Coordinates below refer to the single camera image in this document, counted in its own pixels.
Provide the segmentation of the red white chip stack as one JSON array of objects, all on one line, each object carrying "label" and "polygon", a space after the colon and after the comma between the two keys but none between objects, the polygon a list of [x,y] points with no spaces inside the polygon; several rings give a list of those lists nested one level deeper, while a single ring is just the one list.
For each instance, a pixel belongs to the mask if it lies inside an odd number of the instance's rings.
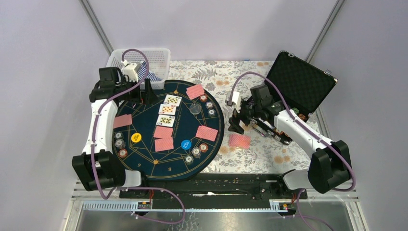
[{"label": "red white chip stack", "polygon": [[199,145],[199,148],[200,148],[200,151],[201,151],[202,153],[205,153],[205,152],[208,151],[208,145],[207,145],[206,143],[200,144],[200,145]]}]

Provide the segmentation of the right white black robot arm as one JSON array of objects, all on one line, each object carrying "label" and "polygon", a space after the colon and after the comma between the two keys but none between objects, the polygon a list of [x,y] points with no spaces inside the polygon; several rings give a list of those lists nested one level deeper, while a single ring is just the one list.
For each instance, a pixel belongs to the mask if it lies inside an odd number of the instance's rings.
[{"label": "right white black robot arm", "polygon": [[261,84],[251,88],[251,94],[244,100],[239,92],[228,92],[226,104],[234,108],[229,130],[243,134],[241,123],[255,122],[260,125],[262,135],[279,138],[282,143],[289,138],[310,158],[307,169],[283,173],[282,181],[276,185],[278,196],[288,198],[295,190],[305,188],[314,188],[319,193],[347,192],[355,188],[356,177],[344,141],[333,141],[314,131],[287,104],[280,91],[274,97],[269,86]]}]

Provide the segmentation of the clear dealer button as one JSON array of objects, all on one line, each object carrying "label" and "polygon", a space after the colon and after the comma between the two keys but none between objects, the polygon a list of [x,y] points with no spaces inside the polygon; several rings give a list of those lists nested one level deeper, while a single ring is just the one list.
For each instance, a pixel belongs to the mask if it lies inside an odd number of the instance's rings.
[{"label": "clear dealer button", "polygon": [[202,107],[201,107],[201,105],[199,103],[192,103],[189,106],[189,111],[193,115],[198,115],[198,114],[200,114],[202,112]]}]

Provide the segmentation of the blue ten chip stack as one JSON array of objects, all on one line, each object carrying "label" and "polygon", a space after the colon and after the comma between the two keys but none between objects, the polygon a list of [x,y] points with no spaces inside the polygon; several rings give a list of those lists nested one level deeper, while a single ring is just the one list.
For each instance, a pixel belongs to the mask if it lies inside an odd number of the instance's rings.
[{"label": "blue ten chip stack", "polygon": [[195,147],[192,149],[191,154],[194,158],[200,158],[201,156],[201,149],[199,147]]}]

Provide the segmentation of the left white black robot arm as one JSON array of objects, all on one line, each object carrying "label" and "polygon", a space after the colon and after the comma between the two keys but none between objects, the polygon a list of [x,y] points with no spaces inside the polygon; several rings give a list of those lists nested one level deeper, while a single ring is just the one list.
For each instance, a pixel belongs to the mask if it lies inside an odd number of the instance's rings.
[{"label": "left white black robot arm", "polygon": [[126,170],[113,154],[114,120],[121,101],[152,104],[158,100],[145,71],[123,73],[118,67],[99,69],[91,102],[91,122],[86,144],[80,155],[73,156],[72,167],[86,191],[130,189],[138,198],[149,193],[149,185],[138,171]]}]

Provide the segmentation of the dealt red card top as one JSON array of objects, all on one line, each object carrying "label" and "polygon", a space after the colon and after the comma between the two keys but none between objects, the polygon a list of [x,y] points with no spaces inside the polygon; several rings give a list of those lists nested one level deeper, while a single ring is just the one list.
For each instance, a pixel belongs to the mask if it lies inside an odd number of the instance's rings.
[{"label": "dealt red card top", "polygon": [[186,94],[190,100],[194,100],[204,95],[204,89],[201,84],[197,84],[186,88]]}]

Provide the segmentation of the dealt red card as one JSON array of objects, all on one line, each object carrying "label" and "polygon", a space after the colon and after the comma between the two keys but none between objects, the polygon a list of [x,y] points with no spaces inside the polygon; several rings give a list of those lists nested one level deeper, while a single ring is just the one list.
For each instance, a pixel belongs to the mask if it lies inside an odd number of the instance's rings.
[{"label": "dealt red card", "polygon": [[132,125],[132,115],[125,114],[114,118],[113,129]]},{"label": "dealt red card", "polygon": [[201,84],[197,84],[186,88],[186,94],[190,100],[194,100],[204,95],[204,89]]}]

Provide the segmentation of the dealt red cards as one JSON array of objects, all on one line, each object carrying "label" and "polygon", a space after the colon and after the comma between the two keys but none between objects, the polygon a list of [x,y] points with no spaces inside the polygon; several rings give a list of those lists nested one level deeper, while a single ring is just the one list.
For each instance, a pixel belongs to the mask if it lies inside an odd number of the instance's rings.
[{"label": "dealt red cards", "polygon": [[207,126],[200,125],[196,131],[195,137],[208,140],[208,141],[215,141],[218,135],[218,130],[214,128],[210,128]]}]

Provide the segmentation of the yellow big blind button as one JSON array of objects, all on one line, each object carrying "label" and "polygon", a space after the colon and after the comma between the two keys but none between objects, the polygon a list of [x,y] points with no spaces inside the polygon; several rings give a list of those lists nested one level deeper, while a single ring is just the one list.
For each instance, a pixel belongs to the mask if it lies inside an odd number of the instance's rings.
[{"label": "yellow big blind button", "polygon": [[138,143],[142,140],[142,136],[140,133],[136,132],[130,136],[130,140],[132,143]]}]

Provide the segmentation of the red playing card deck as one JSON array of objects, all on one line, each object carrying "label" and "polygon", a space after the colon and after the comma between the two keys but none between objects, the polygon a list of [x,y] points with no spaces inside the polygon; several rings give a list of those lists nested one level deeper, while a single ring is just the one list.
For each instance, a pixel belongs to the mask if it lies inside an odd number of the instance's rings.
[{"label": "red playing card deck", "polygon": [[251,137],[247,135],[233,133],[229,136],[229,147],[249,149],[251,145]]}]

